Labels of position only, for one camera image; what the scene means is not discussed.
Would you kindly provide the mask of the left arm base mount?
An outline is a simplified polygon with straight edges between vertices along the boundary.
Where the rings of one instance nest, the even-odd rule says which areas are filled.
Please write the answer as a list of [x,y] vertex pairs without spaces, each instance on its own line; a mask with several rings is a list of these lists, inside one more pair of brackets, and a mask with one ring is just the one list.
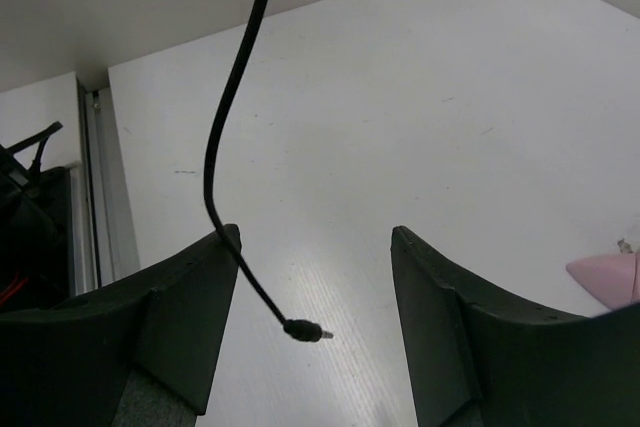
[[70,170],[42,168],[46,129],[1,148],[1,311],[49,308],[73,291]]

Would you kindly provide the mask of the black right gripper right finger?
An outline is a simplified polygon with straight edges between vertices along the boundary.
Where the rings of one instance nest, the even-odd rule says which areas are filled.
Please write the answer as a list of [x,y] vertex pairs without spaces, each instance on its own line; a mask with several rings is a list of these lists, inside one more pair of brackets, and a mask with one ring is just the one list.
[[391,263],[421,426],[635,426],[639,308],[582,317],[513,294],[404,226]]

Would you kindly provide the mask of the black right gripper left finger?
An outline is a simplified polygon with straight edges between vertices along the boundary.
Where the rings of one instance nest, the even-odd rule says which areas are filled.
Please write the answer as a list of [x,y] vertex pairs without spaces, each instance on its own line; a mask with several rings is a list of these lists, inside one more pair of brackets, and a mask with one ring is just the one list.
[[110,426],[135,376],[204,415],[237,273],[212,233],[52,308],[2,314],[2,425]]

